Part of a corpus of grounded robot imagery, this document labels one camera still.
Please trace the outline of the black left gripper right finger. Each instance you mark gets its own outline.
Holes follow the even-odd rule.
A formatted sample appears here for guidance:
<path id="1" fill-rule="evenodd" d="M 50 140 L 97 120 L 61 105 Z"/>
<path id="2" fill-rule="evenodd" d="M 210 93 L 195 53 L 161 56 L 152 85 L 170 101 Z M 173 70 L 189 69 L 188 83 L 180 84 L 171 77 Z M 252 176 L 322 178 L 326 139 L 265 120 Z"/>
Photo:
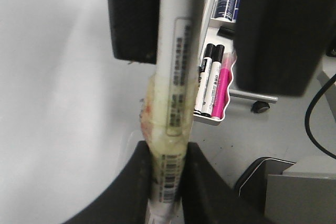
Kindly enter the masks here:
<path id="1" fill-rule="evenodd" d="M 236 84 L 301 96 L 334 36 L 334 0 L 240 0 Z"/>

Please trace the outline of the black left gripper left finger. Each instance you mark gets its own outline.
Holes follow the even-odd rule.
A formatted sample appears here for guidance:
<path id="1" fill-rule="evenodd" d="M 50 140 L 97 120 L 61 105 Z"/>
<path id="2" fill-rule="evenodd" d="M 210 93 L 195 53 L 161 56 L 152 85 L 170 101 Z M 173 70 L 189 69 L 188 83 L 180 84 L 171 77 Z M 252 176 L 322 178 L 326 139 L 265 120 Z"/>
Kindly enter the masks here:
<path id="1" fill-rule="evenodd" d="M 108 0 L 116 59 L 155 64 L 160 0 Z"/>

